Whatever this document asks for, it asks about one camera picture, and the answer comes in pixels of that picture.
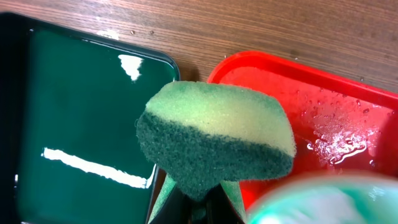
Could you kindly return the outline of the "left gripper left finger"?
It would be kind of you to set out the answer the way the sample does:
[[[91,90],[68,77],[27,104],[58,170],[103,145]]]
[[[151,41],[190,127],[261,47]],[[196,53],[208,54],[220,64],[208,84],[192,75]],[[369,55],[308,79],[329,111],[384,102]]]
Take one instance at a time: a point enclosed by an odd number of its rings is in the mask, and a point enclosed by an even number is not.
[[[168,174],[152,208],[148,224],[189,224],[192,201]]]

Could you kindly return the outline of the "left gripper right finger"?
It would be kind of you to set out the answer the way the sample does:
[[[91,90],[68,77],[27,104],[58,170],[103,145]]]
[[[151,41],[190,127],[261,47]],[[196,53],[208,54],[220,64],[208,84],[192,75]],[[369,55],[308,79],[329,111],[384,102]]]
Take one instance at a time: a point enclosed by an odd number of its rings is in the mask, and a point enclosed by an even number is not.
[[[221,181],[206,196],[207,224],[246,224],[239,182]]]

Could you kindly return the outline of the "green yellow sponge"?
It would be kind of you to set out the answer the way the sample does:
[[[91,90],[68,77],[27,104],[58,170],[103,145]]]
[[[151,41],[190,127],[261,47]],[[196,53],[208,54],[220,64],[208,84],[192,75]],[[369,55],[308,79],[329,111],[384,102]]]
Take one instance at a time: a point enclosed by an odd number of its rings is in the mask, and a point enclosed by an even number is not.
[[[168,83],[147,102],[136,134],[146,158],[196,201],[223,181],[285,177],[296,155],[280,103],[234,85]]]

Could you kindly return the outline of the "white plate green streak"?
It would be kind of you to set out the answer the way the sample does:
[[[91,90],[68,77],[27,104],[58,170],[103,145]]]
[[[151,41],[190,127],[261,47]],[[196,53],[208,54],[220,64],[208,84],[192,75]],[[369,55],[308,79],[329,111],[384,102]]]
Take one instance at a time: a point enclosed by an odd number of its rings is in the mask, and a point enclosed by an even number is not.
[[[397,223],[397,180],[364,174],[294,180],[255,201],[248,223]]]

